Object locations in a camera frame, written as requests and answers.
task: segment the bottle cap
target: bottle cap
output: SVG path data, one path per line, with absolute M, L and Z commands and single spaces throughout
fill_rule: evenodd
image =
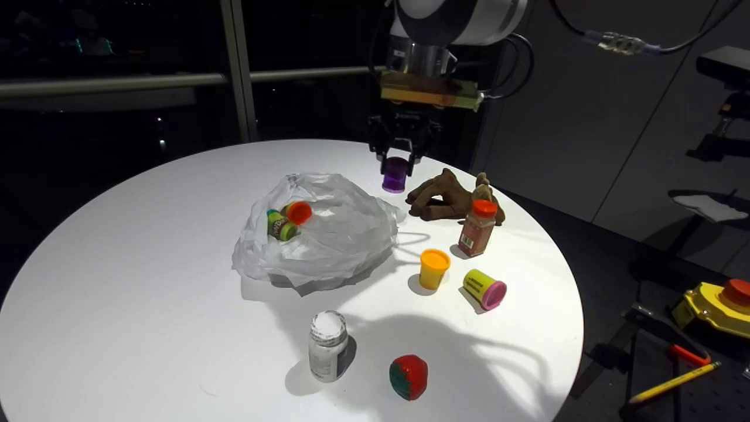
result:
M 294 234 L 297 234 L 297 227 L 294 227 L 293 223 L 283 220 L 283 223 L 279 224 L 276 240 L 279 240 L 279 242 L 287 242 L 287 240 L 293 240 Z
M 332 309 L 319 312 L 310 323 L 310 333 L 320 345 L 337 345 L 346 336 L 344 317 Z
M 733 302 L 733 305 L 750 306 L 750 282 L 728 280 L 728 283 L 722 290 L 722 297 Z
M 283 220 L 283 214 L 279 214 L 276 208 L 270 208 L 270 210 L 265 214 L 265 220 L 266 220 L 266 234 L 275 234 L 276 223 Z
M 482 215 L 482 219 L 494 219 L 494 215 L 496 215 L 496 205 L 490 201 L 490 199 L 473 199 L 473 201 L 470 201 L 470 210 L 473 210 L 476 215 Z
M 312 207 L 307 201 L 290 201 L 287 207 L 283 207 L 283 215 L 293 224 L 305 224 L 305 220 L 312 219 Z
M 482 309 L 494 309 L 508 294 L 508 285 L 498 280 L 494 280 L 494 283 L 488 285 L 484 295 L 482 295 Z

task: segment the purple object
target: purple object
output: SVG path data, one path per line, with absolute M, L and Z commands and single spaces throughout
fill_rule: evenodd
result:
M 480 306 L 484 312 L 494 309 L 507 297 L 507 290 L 508 290 L 508 285 L 496 280 L 492 285 L 488 285 Z
M 405 169 L 407 169 L 407 162 L 403 158 L 383 160 L 381 187 L 388 193 L 403 193 L 405 189 Z

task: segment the toy cup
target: toy cup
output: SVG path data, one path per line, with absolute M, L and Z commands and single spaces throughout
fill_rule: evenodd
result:
M 464 277 L 464 290 L 488 312 L 507 297 L 508 285 L 480 269 L 470 269 Z
M 442 274 L 450 267 L 450 258 L 437 249 L 427 249 L 419 255 L 419 267 L 422 267 L 419 283 L 428 290 L 435 290 L 442 282 Z
M 407 174 L 407 162 L 400 158 L 388 158 L 381 165 L 381 187 L 388 193 L 403 193 L 405 189 L 405 174 Z

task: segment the yellow object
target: yellow object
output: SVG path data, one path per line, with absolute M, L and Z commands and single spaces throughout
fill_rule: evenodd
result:
M 464 290 L 482 306 L 494 309 L 507 297 L 507 283 L 488 277 L 480 269 L 470 269 L 464 277 Z
M 477 84 L 467 80 L 383 73 L 380 87 L 380 99 L 393 103 L 427 103 L 435 108 L 467 108 L 473 112 L 482 103 Z
M 435 290 L 442 282 L 442 274 L 450 267 L 450 258 L 437 249 L 427 249 L 419 255 L 419 264 L 422 264 L 419 283 L 428 290 Z
M 266 234 L 275 233 L 275 224 L 276 224 L 279 220 L 283 220 L 283 215 L 280 215 L 276 208 L 270 208 L 270 210 L 266 210 Z
M 722 285 L 702 282 L 698 288 L 686 290 L 682 302 L 673 309 L 679 328 L 694 319 L 708 321 L 713 328 L 750 338 L 750 312 L 722 297 Z
M 279 242 L 287 242 L 294 234 L 297 234 L 297 227 L 293 223 L 287 223 L 287 220 L 279 227 Z
M 652 390 L 645 390 L 645 392 L 634 394 L 627 404 L 634 406 L 634 404 L 652 400 L 654 397 L 660 397 L 660 394 L 665 394 L 669 390 L 678 390 L 678 387 L 682 387 L 682 385 L 686 385 L 686 383 L 692 383 L 695 377 L 702 377 L 706 372 L 715 371 L 717 365 L 722 365 L 722 364 L 713 362 L 708 365 L 698 365 L 698 367 L 694 367 L 688 372 L 682 372 L 682 376 L 678 376 L 673 379 L 665 379 L 660 385 L 654 385 Z

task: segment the metal frame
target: metal frame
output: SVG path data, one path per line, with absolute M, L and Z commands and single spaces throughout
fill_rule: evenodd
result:
M 221 17 L 225 25 L 229 84 L 235 95 L 237 131 L 242 138 L 252 141 L 258 137 L 248 45 L 243 32 L 242 0 L 221 0 Z
M 242 0 L 221 0 L 221 22 L 222 22 L 225 46 L 228 46 L 228 76 L 184 73 L 184 76 L 21 80 L 21 81 L 0 80 L 0 101 L 229 84 L 232 101 L 235 101 L 237 134 L 246 141 L 255 141 L 258 119 L 255 119 L 255 103 L 252 103 L 252 81 L 262 84 L 262 81 L 346 77 L 346 76 L 371 73 L 368 65 L 286 67 L 286 71 L 250 73 Z
M 0 81 L 0 99 L 73 95 L 228 84 L 221 73 Z

